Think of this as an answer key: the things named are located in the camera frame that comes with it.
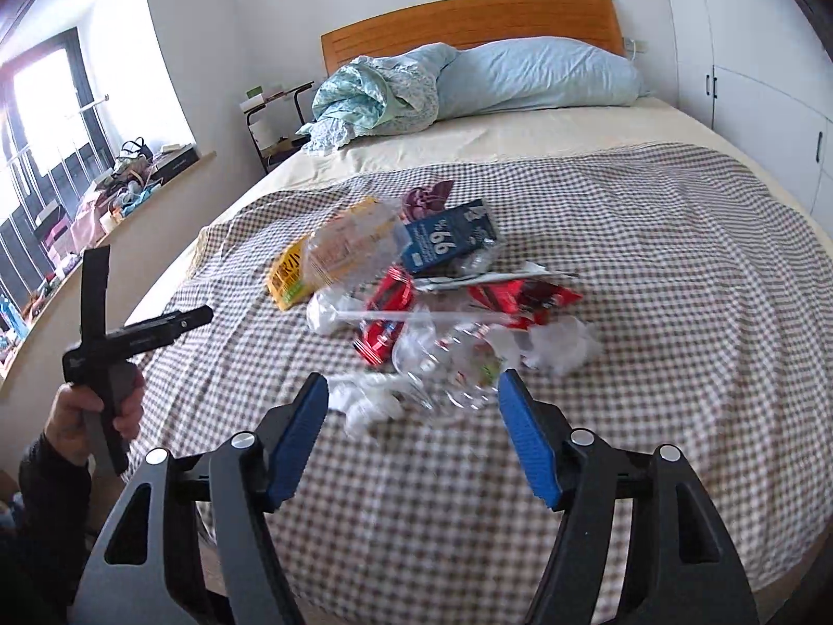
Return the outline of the person left hand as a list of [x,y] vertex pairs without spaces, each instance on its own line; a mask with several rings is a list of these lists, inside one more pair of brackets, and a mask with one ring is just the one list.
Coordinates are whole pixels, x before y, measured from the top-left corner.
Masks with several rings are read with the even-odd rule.
[[[133,367],[131,394],[121,402],[120,414],[113,419],[113,428],[129,442],[140,433],[143,417],[144,377]],[[86,385],[61,385],[56,391],[44,434],[56,453],[74,466],[86,466],[91,458],[91,438],[87,424],[92,418],[100,420],[103,401]]]

